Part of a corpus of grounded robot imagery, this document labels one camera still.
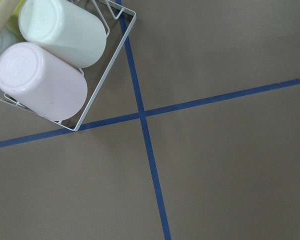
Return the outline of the pale green plastic cup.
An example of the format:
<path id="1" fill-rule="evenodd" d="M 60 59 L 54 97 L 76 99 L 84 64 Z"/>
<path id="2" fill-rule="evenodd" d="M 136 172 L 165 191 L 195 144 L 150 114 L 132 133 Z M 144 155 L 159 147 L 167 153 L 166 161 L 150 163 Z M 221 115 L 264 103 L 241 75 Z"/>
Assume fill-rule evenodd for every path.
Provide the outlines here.
<path id="1" fill-rule="evenodd" d="M 18 25 L 25 40 L 75 68 L 92 66 L 106 48 L 101 20 L 67 0 L 26 0 Z"/>

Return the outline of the pink plastic cup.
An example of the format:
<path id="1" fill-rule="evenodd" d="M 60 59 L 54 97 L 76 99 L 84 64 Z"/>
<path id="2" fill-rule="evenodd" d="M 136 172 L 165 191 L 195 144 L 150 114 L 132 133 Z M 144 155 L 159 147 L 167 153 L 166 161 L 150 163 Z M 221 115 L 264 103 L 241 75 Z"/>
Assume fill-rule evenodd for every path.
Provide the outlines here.
<path id="1" fill-rule="evenodd" d="M 51 121 L 73 117 L 88 94 L 77 69 L 29 42 L 16 43 L 0 55 L 0 89 Z"/>

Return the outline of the yellow green plastic cup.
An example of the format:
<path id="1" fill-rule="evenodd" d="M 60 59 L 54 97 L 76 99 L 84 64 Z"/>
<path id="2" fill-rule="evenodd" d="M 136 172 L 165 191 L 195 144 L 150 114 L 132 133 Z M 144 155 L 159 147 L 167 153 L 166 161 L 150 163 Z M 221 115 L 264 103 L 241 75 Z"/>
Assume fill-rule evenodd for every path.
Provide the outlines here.
<path id="1" fill-rule="evenodd" d="M 6 23 L 6 27 L 15 34 L 18 38 L 24 39 L 19 28 L 19 13 L 25 3 L 25 0 L 19 0 L 18 4 L 15 6 L 9 20 Z"/>

